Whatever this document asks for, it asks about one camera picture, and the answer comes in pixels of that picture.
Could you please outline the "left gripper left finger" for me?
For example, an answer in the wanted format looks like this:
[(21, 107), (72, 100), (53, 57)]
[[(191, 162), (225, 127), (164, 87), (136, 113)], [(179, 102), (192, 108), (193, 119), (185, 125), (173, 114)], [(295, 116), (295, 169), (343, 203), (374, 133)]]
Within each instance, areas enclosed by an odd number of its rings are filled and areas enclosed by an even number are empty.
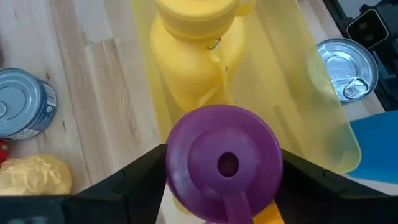
[(160, 144), (113, 175), (63, 201), (66, 223), (155, 223), (166, 185)]

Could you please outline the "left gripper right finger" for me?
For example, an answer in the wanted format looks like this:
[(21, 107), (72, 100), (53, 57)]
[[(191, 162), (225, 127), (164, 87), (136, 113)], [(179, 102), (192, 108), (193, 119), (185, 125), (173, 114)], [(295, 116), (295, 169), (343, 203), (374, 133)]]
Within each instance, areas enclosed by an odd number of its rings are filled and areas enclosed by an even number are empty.
[(285, 223), (397, 224), (397, 197), (282, 150), (276, 205)]

